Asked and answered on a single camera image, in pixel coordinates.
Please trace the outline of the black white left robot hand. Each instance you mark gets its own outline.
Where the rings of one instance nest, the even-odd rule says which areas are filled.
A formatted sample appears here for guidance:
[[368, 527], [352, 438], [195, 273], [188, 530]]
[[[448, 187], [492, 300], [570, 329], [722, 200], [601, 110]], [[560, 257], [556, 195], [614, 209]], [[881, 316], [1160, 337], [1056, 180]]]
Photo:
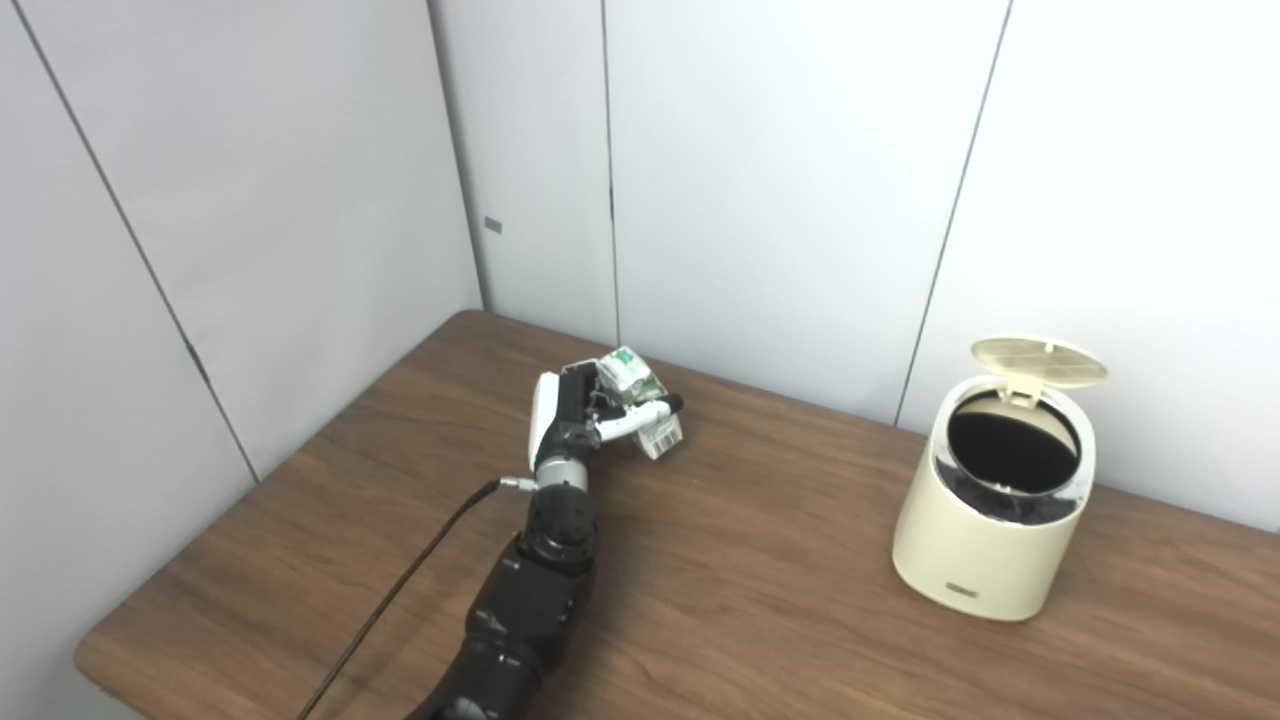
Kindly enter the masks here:
[[622, 400], [604, 384], [600, 363], [586, 360], [539, 375], [527, 443], [532, 471], [554, 457], [585, 462], [603, 445], [657, 427], [684, 410], [684, 397], [660, 392]]

